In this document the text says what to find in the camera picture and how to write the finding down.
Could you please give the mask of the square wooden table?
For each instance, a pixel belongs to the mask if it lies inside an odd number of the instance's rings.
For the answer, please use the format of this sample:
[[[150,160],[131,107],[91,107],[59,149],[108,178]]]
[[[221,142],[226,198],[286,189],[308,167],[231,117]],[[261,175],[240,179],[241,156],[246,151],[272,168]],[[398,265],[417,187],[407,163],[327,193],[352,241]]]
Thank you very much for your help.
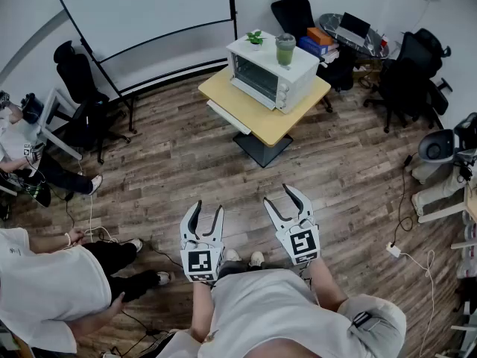
[[[311,92],[290,113],[284,114],[269,110],[234,87],[230,78],[231,71],[227,67],[203,82],[198,89],[208,100],[214,101],[251,129],[249,135],[238,131],[233,141],[262,168],[293,142],[288,132],[331,88],[327,82],[315,77]]]

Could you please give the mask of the blue box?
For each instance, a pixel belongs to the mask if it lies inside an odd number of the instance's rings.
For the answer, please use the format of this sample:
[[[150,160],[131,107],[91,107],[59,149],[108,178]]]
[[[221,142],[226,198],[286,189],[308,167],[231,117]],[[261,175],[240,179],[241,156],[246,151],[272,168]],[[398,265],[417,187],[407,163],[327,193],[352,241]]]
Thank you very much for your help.
[[[311,37],[301,37],[298,41],[298,47],[315,57],[322,57],[328,52],[329,46],[317,44]]]

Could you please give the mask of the person's dark trousers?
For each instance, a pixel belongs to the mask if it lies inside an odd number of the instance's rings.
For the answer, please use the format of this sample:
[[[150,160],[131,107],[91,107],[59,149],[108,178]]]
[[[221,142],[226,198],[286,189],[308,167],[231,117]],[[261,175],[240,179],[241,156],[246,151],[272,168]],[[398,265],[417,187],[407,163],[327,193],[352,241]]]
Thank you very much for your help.
[[[249,271],[261,271],[267,269],[286,269],[286,266],[278,264],[262,263],[260,266],[250,266],[245,261],[225,261],[220,267],[218,280],[230,274],[241,274]]]

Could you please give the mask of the person's left forearm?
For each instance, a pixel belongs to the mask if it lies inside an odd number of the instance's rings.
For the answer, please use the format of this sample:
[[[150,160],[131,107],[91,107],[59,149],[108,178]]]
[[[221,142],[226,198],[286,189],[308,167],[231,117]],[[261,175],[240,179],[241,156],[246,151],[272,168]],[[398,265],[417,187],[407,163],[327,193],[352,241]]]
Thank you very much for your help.
[[[200,343],[209,335],[213,313],[212,290],[205,283],[194,282],[190,333]]]

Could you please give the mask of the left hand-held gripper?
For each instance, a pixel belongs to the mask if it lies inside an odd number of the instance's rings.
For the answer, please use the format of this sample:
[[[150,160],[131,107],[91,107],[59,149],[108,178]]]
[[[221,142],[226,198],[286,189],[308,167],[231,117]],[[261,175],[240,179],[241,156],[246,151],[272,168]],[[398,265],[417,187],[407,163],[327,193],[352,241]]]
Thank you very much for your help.
[[[198,217],[202,200],[193,204],[180,222],[180,236],[183,242],[180,256],[183,271],[190,282],[214,283],[218,279],[224,244],[221,242],[224,225],[224,208],[222,205],[215,211],[212,228],[202,234],[202,240],[212,243],[196,242],[200,237],[196,234]]]

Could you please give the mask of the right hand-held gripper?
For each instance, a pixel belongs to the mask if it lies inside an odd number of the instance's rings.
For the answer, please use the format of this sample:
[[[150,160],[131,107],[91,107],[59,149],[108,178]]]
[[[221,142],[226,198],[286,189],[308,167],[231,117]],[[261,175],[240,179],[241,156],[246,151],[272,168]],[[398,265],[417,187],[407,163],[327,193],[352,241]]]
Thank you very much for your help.
[[[263,204],[293,265],[309,263],[320,257],[319,227],[307,219],[313,216],[312,202],[300,190],[285,183],[282,186],[298,209],[298,220],[302,222],[296,224],[293,217],[283,217],[268,198],[263,198]]]

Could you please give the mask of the grey laptop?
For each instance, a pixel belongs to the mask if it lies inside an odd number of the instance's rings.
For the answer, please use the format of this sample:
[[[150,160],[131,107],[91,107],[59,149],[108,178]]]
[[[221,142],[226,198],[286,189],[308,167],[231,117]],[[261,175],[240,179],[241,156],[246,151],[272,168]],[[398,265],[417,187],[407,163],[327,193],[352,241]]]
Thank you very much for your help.
[[[336,29],[336,34],[358,46],[363,46],[369,30],[369,23],[345,12]]]

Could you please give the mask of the small green potted plant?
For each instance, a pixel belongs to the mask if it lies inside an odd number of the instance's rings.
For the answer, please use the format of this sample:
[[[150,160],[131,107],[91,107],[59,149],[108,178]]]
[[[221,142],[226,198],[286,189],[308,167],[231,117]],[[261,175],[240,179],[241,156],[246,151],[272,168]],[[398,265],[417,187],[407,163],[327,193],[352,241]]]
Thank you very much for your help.
[[[247,32],[247,37],[245,38],[245,41],[250,44],[250,47],[254,51],[261,49],[264,40],[265,38],[262,36],[261,31]]]

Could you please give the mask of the black framed whiteboard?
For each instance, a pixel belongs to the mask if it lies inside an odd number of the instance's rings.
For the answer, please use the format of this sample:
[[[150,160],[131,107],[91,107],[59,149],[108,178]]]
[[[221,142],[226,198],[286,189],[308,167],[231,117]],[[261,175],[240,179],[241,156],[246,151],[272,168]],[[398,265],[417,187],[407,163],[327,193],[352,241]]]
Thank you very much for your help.
[[[104,79],[129,110],[132,99],[227,64],[237,38],[235,0],[59,0]]]

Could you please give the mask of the white keyboard tray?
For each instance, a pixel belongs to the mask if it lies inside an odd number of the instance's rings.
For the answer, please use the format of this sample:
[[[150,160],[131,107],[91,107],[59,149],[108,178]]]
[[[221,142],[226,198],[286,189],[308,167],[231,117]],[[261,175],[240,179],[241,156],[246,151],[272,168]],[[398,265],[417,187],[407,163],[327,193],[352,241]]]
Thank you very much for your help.
[[[251,129],[249,129],[246,125],[240,122],[236,117],[232,116],[228,113],[224,108],[216,104],[212,100],[208,100],[206,103],[214,112],[216,112],[220,117],[225,119],[231,125],[233,125],[238,131],[242,134],[249,135],[251,133]]]

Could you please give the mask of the person's white shirt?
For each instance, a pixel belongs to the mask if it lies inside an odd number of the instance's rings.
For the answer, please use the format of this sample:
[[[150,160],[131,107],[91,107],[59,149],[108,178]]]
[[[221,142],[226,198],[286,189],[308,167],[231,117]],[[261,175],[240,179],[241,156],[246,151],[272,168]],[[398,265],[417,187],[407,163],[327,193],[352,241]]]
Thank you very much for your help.
[[[178,331],[157,358],[244,358],[274,339],[289,339],[320,358],[397,358],[406,319],[399,307],[369,295],[348,298],[337,311],[315,300],[288,269],[221,278],[212,290],[214,313],[203,343]]]

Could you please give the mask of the round dark marble table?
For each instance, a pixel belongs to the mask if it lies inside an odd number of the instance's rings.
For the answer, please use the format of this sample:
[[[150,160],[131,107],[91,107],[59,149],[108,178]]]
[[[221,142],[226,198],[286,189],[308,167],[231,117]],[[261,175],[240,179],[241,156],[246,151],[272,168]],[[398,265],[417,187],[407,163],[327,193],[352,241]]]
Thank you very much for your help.
[[[343,37],[336,34],[336,29],[341,21],[343,14],[325,13],[320,16],[318,23],[322,29],[331,37],[338,41],[340,45],[346,45],[353,51],[361,54],[366,54],[371,58],[385,59],[389,55],[389,48],[386,45],[384,48],[380,46],[382,36],[375,32],[372,28],[368,31],[366,40],[363,46],[358,46]]]

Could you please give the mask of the orange box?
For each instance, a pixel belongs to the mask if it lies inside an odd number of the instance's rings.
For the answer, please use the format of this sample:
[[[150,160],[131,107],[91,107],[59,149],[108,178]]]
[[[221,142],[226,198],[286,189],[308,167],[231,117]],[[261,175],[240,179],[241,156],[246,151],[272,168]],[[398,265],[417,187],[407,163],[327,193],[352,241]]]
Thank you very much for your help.
[[[325,46],[332,45],[334,43],[334,39],[319,28],[307,28],[306,33],[307,36],[310,37],[318,45]]]

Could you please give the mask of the wooden desk with white legs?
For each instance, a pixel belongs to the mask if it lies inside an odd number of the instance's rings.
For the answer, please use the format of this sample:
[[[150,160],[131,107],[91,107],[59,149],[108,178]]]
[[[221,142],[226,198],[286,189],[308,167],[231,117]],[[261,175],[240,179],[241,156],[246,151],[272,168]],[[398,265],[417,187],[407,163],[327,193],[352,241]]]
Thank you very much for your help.
[[[428,215],[419,216],[418,222],[422,224],[462,212],[466,212],[470,216],[470,218],[477,224],[477,186],[474,188],[472,188],[471,186],[465,187],[464,199],[462,202],[452,205],[451,207],[447,207],[442,210],[430,213]],[[458,242],[451,244],[450,246],[452,250],[470,247],[474,247],[474,252],[477,255],[477,236],[470,241]]]

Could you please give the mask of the person's right forearm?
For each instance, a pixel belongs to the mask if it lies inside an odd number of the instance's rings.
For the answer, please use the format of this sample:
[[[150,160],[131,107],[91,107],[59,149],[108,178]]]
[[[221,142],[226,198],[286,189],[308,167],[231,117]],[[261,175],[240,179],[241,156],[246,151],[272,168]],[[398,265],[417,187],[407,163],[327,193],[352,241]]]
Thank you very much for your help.
[[[309,272],[318,303],[324,309],[336,313],[348,297],[333,278],[326,263],[322,258],[312,260]]]

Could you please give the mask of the green shaker bottle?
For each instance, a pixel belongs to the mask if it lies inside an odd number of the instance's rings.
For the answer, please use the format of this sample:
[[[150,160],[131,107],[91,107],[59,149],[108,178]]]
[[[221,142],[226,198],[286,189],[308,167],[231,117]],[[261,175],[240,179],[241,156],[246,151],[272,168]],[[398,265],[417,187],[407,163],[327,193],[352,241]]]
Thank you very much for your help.
[[[292,34],[284,33],[276,37],[277,62],[279,65],[289,67],[292,62],[296,40]]]

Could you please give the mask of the black office chair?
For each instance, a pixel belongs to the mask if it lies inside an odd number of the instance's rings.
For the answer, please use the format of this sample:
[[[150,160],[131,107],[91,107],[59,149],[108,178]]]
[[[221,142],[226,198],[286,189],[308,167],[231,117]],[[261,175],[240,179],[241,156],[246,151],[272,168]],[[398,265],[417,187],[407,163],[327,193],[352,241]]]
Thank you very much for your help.
[[[284,32],[295,37],[297,47],[299,38],[307,37],[307,28],[316,27],[309,0],[279,0],[271,4],[271,10]],[[350,90],[353,87],[356,55],[345,45],[333,43],[328,46],[328,52],[318,57],[317,76],[336,92]]]
[[[70,97],[79,105],[67,119],[64,142],[86,151],[96,149],[98,163],[102,165],[104,140],[130,142],[128,136],[111,131],[115,122],[124,118],[126,113],[122,110],[111,113],[113,106],[109,97],[97,89],[86,55],[77,53],[72,41],[58,46],[53,58]]]
[[[388,133],[391,117],[395,115],[406,127],[405,116],[416,122],[421,117],[429,121],[429,128],[442,128],[439,117],[449,102],[442,93],[452,91],[449,83],[442,79],[440,84],[432,81],[443,66],[443,59],[450,57],[452,50],[444,48],[438,38],[429,30],[421,28],[415,33],[404,33],[402,47],[395,60],[386,60],[379,74],[379,83],[372,91],[378,92],[380,99],[367,98],[363,105],[380,104],[386,108],[387,117],[384,132]]]

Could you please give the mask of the white oven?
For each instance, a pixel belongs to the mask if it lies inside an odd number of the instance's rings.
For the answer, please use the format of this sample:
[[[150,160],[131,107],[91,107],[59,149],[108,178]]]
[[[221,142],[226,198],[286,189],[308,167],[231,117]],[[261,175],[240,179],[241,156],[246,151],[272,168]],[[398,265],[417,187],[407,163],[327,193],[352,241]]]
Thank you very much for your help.
[[[319,59],[295,47],[292,62],[284,67],[277,62],[276,36],[262,31],[265,38],[260,50],[254,51],[245,41],[247,35],[227,46],[231,78],[277,78],[276,107],[284,114],[290,113],[311,92],[316,77]]]

